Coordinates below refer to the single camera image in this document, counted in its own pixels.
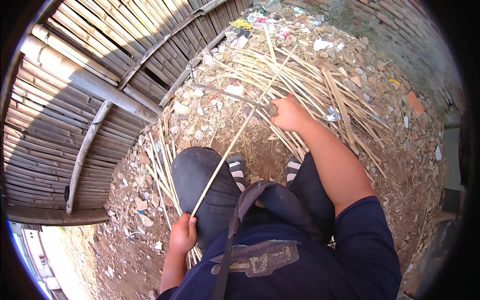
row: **person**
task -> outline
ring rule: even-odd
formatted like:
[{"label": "person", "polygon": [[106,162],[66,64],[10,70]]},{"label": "person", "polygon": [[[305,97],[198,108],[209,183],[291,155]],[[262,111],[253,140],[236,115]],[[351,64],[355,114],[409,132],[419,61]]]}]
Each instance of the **person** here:
[{"label": "person", "polygon": [[[241,158],[222,166],[190,217],[221,156],[200,147],[179,153],[172,176],[185,213],[172,225],[157,300],[396,299],[401,274],[392,234],[357,157],[296,100],[272,103],[278,113],[271,122],[298,133],[310,152],[301,164],[288,160],[286,187],[264,180],[258,196],[264,208],[248,209],[231,253],[229,218],[245,190]],[[327,245],[332,236],[335,248]],[[186,255],[196,243],[203,257],[187,272]],[[217,293],[225,249],[228,276]]]}]

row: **dirt ground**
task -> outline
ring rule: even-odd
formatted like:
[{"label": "dirt ground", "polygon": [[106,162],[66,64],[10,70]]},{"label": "dirt ground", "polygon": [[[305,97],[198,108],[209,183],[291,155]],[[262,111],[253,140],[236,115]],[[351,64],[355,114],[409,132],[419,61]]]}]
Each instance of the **dirt ground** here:
[{"label": "dirt ground", "polygon": [[[347,35],[329,30],[332,39]],[[435,149],[443,148],[444,130],[428,95],[415,90],[414,83],[409,82],[396,65],[388,64],[388,58],[370,48],[368,42],[363,47],[369,50],[362,52],[367,53],[364,60],[369,66],[362,69],[368,76],[369,87],[375,91],[370,105],[391,130],[385,132],[383,147],[364,136],[355,122],[352,122],[353,131],[382,162],[386,177],[367,154],[360,151],[359,160],[371,176],[383,205],[406,281],[435,230],[431,214],[438,209],[441,199],[445,167],[444,159],[435,159]],[[383,71],[377,67],[379,61],[383,62]],[[319,63],[345,65],[330,57]],[[346,65],[345,68],[349,72],[353,69]],[[201,66],[199,69],[197,79],[204,79],[206,75],[201,73],[208,70]],[[216,82],[218,88],[237,84],[222,80]],[[176,153],[190,146],[208,146],[222,155],[245,120],[245,105],[210,92],[188,101],[183,99],[183,93],[191,90],[189,84],[194,81],[187,82],[175,97],[190,108],[188,113],[177,114],[173,107],[166,108],[168,143],[174,143]],[[407,94],[411,90],[425,109],[419,116],[412,114],[409,108]],[[362,95],[360,89],[353,91]],[[405,116],[409,122],[407,128]],[[169,240],[164,214],[172,221],[178,215],[173,203],[164,195],[166,209],[158,204],[156,184],[145,168],[145,164],[150,163],[145,153],[150,146],[148,133],[152,134],[154,142],[158,141],[157,126],[147,128],[113,173],[112,189],[105,204],[111,215],[110,222],[66,228],[66,237],[71,241],[67,250],[72,257],[85,257],[85,266],[80,268],[82,278],[91,282],[92,288],[98,287],[91,292],[92,299],[150,299],[158,291]],[[253,118],[230,152],[230,157],[234,155],[244,160],[247,184],[259,179],[282,184],[286,160],[292,153],[272,134],[266,122]]]}]

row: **wooden post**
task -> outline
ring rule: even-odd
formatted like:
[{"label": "wooden post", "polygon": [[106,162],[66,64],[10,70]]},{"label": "wooden post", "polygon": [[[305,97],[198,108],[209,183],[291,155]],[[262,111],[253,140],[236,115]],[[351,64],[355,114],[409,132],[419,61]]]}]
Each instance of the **wooden post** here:
[{"label": "wooden post", "polygon": [[174,36],[177,32],[185,28],[188,24],[190,24],[193,20],[195,20],[197,17],[205,15],[209,13],[212,9],[217,7],[218,5],[222,4],[227,0],[214,0],[210,3],[205,4],[201,8],[197,9],[196,11],[192,12],[188,18],[183,20],[180,24],[175,26],[175,28],[172,30],[171,33],[164,35],[157,43],[155,43],[139,60],[135,62],[133,66],[128,69],[128,71],[125,73],[125,75],[122,77],[119,83],[119,90],[122,90],[128,83],[128,81],[135,75],[135,73],[138,71],[140,66],[147,61],[147,59],[152,56],[152,54],[158,50],[165,42],[170,39],[172,36]]},{"label": "wooden post", "polygon": [[102,121],[108,114],[110,108],[112,108],[113,103],[110,101],[104,101],[102,106],[98,109],[98,112],[95,115],[95,118],[90,124],[90,128],[85,135],[84,141],[82,142],[82,146],[80,147],[80,151],[77,154],[77,159],[75,160],[75,166],[73,167],[72,179],[70,180],[70,194],[68,196],[67,201],[67,214],[71,214],[73,210],[73,200],[75,199],[75,191],[77,189],[78,179],[80,177],[80,173],[82,172],[82,167],[84,166],[85,157],[88,153],[88,149],[95,138],[96,132],[98,128],[102,124]]},{"label": "wooden post", "polygon": [[[198,54],[203,53],[205,50],[211,50],[213,47],[215,47],[225,36],[225,33],[232,30],[233,26],[229,26],[225,28],[219,35],[216,36],[216,38],[210,42],[205,48],[202,49],[199,53],[197,53],[195,56]],[[193,68],[196,68],[198,64],[202,61],[201,58],[193,59],[191,63],[187,65],[185,70],[180,74],[178,79],[175,81],[175,83],[171,86],[171,88],[168,90],[168,93],[163,97],[162,101],[160,101],[160,106],[165,107],[165,105],[168,104],[170,101],[170,97],[175,93],[175,91],[178,89],[179,86],[183,84],[183,82],[187,79],[187,77],[190,75],[190,72],[192,71]]]},{"label": "wooden post", "polygon": [[158,117],[156,113],[147,109],[135,99],[119,91],[106,81],[100,80],[99,77],[85,70],[45,43],[42,43],[41,40],[34,36],[27,36],[25,38],[20,51],[23,52],[30,61],[40,62],[42,69],[58,78],[62,78],[67,84],[81,91],[113,102],[113,104],[149,123],[155,121]]}]

